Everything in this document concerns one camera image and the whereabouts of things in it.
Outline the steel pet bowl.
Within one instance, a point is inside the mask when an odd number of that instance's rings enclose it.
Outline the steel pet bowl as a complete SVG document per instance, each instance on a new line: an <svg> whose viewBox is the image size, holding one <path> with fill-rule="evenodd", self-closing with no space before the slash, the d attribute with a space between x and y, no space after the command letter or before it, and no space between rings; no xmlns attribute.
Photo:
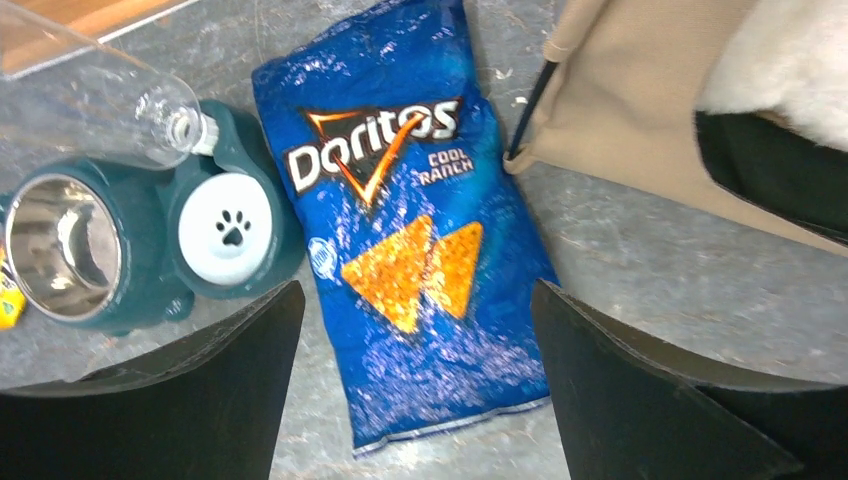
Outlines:
<svg viewBox="0 0 848 480"><path fill-rule="evenodd" d="M59 173L32 177L12 195L5 241L26 298L64 323L82 323L113 299L123 266L116 222L82 180Z"/></svg>

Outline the white fluffy pet cushion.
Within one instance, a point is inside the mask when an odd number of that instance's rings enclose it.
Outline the white fluffy pet cushion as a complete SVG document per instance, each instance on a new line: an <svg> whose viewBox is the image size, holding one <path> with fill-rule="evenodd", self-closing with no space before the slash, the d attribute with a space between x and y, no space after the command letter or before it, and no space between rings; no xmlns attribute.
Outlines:
<svg viewBox="0 0 848 480"><path fill-rule="evenodd" d="M845 151L846 2L756 2L696 107L712 114L769 112L795 133Z"/></svg>

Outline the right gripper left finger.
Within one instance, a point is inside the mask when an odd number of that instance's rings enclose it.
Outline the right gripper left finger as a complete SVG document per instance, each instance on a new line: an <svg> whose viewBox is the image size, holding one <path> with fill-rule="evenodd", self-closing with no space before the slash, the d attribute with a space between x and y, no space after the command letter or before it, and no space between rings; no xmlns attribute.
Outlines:
<svg viewBox="0 0 848 480"><path fill-rule="evenodd" d="M5 479L266 479L305 312L292 281L78 381L1 394Z"/></svg>

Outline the tan pet tent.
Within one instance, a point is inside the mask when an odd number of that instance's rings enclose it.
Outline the tan pet tent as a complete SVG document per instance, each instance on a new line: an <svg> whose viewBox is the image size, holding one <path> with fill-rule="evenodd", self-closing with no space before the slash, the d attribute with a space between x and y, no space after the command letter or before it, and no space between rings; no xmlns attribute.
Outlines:
<svg viewBox="0 0 848 480"><path fill-rule="evenodd" d="M705 169L695 106L749 1L569 1L544 47L558 62L516 174L547 163L837 255L847 249L734 196Z"/></svg>

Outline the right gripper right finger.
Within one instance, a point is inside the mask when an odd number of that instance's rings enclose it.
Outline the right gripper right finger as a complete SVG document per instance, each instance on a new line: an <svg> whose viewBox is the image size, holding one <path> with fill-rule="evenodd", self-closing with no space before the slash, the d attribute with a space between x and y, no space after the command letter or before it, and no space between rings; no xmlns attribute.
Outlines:
<svg viewBox="0 0 848 480"><path fill-rule="evenodd" d="M546 280L532 313L575 479L843 479L847 389L723 363Z"/></svg>

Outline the blue Doritos chip bag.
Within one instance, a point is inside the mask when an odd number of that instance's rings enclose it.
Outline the blue Doritos chip bag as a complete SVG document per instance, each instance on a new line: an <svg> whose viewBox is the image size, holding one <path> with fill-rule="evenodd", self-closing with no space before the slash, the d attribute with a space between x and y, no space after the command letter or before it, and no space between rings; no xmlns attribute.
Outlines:
<svg viewBox="0 0 848 480"><path fill-rule="evenodd" d="M252 75L364 455L546 402L556 273L459 1L382 1Z"/></svg>

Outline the clear plastic bottle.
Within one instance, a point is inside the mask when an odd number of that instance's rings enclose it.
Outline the clear plastic bottle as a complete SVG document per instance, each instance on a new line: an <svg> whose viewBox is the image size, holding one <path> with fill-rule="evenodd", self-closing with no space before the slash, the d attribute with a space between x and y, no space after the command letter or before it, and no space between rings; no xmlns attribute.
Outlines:
<svg viewBox="0 0 848 480"><path fill-rule="evenodd" d="M212 155L218 138L182 79L2 2L2 190L76 156L168 170Z"/></svg>

